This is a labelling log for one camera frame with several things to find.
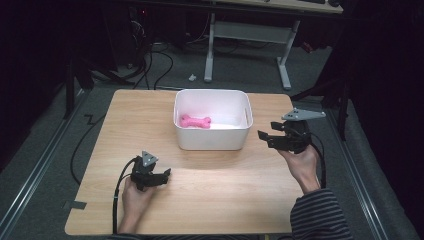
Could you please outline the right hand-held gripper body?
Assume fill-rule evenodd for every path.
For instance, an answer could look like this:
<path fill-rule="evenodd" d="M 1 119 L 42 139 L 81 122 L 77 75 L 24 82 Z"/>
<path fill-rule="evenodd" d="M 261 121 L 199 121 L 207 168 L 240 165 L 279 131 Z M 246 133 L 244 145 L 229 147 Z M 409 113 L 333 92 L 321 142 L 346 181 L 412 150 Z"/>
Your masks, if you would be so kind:
<path fill-rule="evenodd" d="M 308 120 L 324 118 L 323 111 L 310 111 L 294 108 L 281 117 L 285 125 L 283 136 L 271 135 L 267 142 L 269 148 L 282 151 L 291 151 L 295 154 L 303 152 L 308 145 L 312 144 L 312 133 L 309 129 Z"/>

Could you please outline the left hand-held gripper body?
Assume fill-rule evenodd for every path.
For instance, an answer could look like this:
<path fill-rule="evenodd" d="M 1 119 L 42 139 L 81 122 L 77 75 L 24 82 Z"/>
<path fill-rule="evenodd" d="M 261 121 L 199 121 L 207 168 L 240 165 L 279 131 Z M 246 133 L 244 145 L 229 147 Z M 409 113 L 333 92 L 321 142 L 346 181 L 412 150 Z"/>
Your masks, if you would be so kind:
<path fill-rule="evenodd" d="M 158 178 L 153 173 L 157 161 L 158 158 L 147 151 L 142 151 L 142 154 L 135 158 L 130 178 L 138 190 L 143 191 L 146 187 L 159 185 Z"/>

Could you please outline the white plastic storage box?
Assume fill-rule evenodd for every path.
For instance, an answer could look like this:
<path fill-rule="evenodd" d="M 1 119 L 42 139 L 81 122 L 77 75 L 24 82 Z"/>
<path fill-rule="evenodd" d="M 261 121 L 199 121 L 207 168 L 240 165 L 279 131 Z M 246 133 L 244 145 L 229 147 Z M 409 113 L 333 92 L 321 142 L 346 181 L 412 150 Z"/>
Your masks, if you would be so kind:
<path fill-rule="evenodd" d="M 185 114 L 210 117 L 211 127 L 181 127 L 180 119 Z M 253 125 L 253 116 L 249 97 L 242 91 L 186 89 L 176 94 L 173 121 L 181 149 L 240 150 Z"/>

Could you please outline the pink bone toy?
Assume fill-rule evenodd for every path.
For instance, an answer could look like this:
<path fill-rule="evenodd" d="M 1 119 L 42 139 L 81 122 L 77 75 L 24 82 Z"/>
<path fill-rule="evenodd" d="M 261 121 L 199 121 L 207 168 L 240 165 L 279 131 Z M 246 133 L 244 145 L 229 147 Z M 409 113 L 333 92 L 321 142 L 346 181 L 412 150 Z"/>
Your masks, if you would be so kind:
<path fill-rule="evenodd" d="M 184 128 L 196 127 L 202 129 L 209 129 L 211 127 L 211 118 L 195 118 L 185 114 L 180 119 L 180 126 Z"/>

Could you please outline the person's left hand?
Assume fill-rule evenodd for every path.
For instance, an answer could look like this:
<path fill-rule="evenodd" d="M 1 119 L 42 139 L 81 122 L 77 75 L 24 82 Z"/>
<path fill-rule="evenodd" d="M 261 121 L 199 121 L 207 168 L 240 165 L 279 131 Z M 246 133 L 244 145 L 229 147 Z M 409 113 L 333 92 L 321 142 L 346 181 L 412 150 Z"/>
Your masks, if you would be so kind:
<path fill-rule="evenodd" d="M 156 187 L 139 190 L 134 182 L 127 179 L 122 195 L 124 216 L 123 221 L 137 223 L 146 212 L 156 191 Z"/>

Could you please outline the person's right hand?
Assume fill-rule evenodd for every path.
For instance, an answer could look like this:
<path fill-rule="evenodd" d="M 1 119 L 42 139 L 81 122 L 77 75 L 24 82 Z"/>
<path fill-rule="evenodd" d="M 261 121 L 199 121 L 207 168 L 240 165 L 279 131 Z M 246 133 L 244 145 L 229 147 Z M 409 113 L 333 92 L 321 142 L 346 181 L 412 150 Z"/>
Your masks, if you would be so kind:
<path fill-rule="evenodd" d="M 278 150 L 278 153 L 285 159 L 291 175 L 297 181 L 304 194 L 321 188 L 316 172 L 318 153 L 312 146 L 307 146 L 299 154 L 282 150 Z"/>

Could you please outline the black metal stand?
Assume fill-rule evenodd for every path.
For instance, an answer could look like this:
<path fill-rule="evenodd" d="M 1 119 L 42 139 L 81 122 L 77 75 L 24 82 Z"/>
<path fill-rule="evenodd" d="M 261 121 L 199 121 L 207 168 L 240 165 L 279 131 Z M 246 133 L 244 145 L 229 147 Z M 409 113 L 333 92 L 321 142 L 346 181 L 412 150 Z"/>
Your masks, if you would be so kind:
<path fill-rule="evenodd" d="M 322 96 L 321 105 L 324 108 L 338 108 L 336 129 L 342 141 L 346 140 L 346 119 L 348 117 L 350 79 L 334 78 L 325 83 L 317 83 L 312 88 L 290 97 L 292 101 L 299 101 L 308 96 Z"/>
<path fill-rule="evenodd" d="M 66 105 L 65 119 L 69 119 L 75 109 L 75 82 L 78 82 L 82 90 L 91 91 L 94 88 L 94 80 L 91 71 L 95 70 L 119 85 L 131 85 L 131 82 L 119 77 L 115 73 L 84 58 L 72 58 L 67 65 L 65 80 Z"/>

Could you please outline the desk with white metal legs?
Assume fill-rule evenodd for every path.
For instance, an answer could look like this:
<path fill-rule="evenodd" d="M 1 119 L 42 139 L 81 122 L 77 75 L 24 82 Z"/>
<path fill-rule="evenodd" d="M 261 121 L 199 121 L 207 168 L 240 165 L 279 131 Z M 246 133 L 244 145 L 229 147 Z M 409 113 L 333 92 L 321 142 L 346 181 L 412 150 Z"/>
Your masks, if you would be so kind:
<path fill-rule="evenodd" d="M 213 7 L 221 4 L 231 4 L 235 7 L 259 7 L 262 10 L 287 10 L 298 14 L 335 14 L 343 13 L 343 8 L 332 7 L 326 0 L 325 4 L 314 4 L 298 0 L 211 0 Z M 300 18 L 295 18 L 288 26 L 270 26 L 265 23 L 242 23 L 240 20 L 216 20 L 215 14 L 209 16 L 208 52 L 205 62 L 204 81 L 213 79 L 214 41 L 216 38 L 256 41 L 264 43 L 283 44 L 282 54 L 276 58 L 280 79 L 285 90 L 291 89 L 286 61 L 297 35 Z"/>

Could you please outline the dark computer tower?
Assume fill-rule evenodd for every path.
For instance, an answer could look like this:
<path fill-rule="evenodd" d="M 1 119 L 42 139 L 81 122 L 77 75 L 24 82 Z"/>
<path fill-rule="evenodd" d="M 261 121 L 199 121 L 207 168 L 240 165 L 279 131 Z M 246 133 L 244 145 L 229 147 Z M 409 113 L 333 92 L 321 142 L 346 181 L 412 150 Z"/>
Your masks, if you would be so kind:
<path fill-rule="evenodd" d="M 130 7 L 129 23 L 135 47 L 134 65 L 142 66 L 144 55 L 151 47 L 152 29 L 146 8 Z"/>

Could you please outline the metal floor rail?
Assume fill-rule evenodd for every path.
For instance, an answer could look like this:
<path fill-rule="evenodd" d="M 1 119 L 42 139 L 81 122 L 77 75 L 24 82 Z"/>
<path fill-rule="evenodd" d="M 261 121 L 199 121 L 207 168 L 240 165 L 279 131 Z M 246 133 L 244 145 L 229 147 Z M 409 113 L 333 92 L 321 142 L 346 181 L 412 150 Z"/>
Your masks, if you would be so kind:
<path fill-rule="evenodd" d="M 0 174 L 0 240 L 9 238 L 49 168 L 75 112 L 89 94 L 88 90 L 78 90 L 74 94 L 74 107 L 66 115 L 66 95 L 64 91 L 60 92 L 47 112 L 35 122 L 11 163 Z"/>
<path fill-rule="evenodd" d="M 355 165 L 350 149 L 347 143 L 340 137 L 337 128 L 336 116 L 332 110 L 325 110 L 325 112 L 327 115 L 327 120 L 332 128 L 333 135 L 335 136 L 339 148 L 343 153 L 344 164 L 373 238 L 374 240 L 389 240 L 387 232 L 380 220 L 374 201 L 371 199 L 364 181 L 362 180 L 360 173 Z"/>

